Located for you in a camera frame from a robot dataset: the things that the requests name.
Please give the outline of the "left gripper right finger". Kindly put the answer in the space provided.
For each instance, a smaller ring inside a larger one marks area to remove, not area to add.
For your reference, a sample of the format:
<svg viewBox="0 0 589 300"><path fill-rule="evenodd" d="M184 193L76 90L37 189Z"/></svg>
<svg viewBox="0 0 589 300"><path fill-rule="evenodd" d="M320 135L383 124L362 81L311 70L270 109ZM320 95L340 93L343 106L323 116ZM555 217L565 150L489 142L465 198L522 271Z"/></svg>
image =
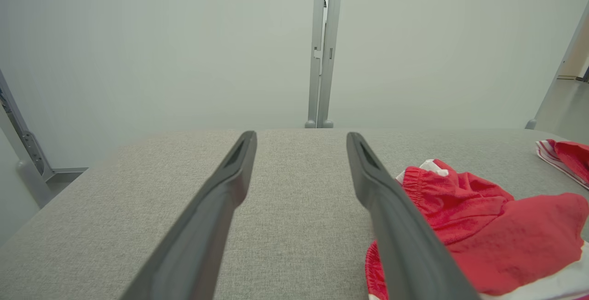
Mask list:
<svg viewBox="0 0 589 300"><path fill-rule="evenodd" d="M353 186L370 213L390 300L477 300L444 244L365 138L346 137Z"/></svg>

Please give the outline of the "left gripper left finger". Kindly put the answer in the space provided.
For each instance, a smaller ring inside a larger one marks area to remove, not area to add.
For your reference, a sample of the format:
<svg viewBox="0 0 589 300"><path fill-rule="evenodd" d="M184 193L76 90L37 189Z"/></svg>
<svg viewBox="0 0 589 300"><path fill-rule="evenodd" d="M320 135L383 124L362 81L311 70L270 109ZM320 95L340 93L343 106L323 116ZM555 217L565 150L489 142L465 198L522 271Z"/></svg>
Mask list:
<svg viewBox="0 0 589 300"><path fill-rule="evenodd" d="M211 300L233 215L246 199L257 149L243 132L171 226L121 298Z"/></svg>

